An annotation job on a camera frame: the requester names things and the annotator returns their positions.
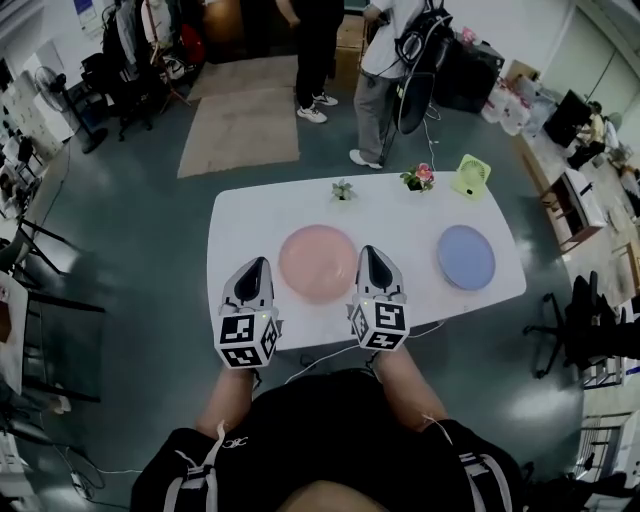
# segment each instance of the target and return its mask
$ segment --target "yellow-green fan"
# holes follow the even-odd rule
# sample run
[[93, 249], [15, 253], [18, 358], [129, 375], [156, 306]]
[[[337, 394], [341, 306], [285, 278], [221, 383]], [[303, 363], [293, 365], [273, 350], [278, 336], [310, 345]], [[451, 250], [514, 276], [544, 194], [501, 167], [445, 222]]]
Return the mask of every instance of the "yellow-green fan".
[[474, 156], [464, 155], [451, 182], [451, 188], [469, 199], [482, 199], [489, 174], [491, 166]]

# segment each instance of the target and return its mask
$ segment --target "small potted plant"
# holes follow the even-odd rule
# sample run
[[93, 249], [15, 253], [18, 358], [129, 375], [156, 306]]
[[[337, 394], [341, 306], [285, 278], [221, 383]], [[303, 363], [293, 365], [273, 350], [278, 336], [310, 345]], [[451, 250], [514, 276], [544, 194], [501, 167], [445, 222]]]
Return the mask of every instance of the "small potted plant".
[[415, 190], [421, 193], [425, 190], [431, 190], [435, 182], [433, 171], [425, 163], [417, 167], [412, 167], [407, 172], [403, 172], [400, 178], [402, 178], [402, 181], [409, 190]]
[[351, 183], [345, 183], [344, 179], [333, 184], [333, 190], [331, 193], [340, 201], [350, 201], [356, 197], [356, 193], [353, 191], [353, 185], [351, 185]]

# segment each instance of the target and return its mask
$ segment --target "white sneaker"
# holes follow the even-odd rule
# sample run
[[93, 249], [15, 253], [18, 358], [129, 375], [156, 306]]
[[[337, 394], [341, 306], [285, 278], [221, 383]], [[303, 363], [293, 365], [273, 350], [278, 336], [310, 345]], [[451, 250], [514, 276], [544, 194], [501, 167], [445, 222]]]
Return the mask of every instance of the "white sneaker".
[[313, 101], [321, 105], [326, 105], [327, 107], [333, 107], [338, 104], [337, 99], [327, 96], [327, 93], [324, 92], [320, 96], [313, 96]]
[[382, 169], [382, 166], [379, 163], [367, 162], [364, 158], [362, 158], [362, 156], [360, 156], [359, 149], [352, 149], [351, 151], [349, 151], [349, 158], [351, 158], [351, 161], [354, 164], [368, 165], [372, 169]]
[[308, 119], [312, 123], [320, 124], [320, 123], [327, 122], [327, 116], [325, 116], [322, 112], [320, 112], [317, 108], [313, 106], [311, 108], [300, 107], [298, 109], [297, 114], [299, 117], [304, 117], [305, 119]]

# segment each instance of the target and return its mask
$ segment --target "blue plate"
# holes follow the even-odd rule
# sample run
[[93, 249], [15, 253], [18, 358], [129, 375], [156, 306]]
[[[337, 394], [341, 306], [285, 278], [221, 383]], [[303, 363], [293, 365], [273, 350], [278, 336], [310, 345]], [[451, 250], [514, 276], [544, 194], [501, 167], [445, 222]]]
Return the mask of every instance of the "blue plate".
[[491, 245], [469, 226], [452, 226], [442, 233], [438, 262], [447, 279], [463, 290], [481, 290], [496, 272]]

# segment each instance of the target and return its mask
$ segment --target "pink plate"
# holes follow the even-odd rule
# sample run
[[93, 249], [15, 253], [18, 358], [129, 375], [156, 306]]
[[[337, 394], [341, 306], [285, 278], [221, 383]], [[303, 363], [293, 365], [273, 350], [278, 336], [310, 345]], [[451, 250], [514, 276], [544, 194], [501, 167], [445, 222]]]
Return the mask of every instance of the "pink plate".
[[319, 224], [295, 231], [280, 249], [287, 285], [314, 304], [332, 302], [355, 284], [358, 255], [347, 235]]

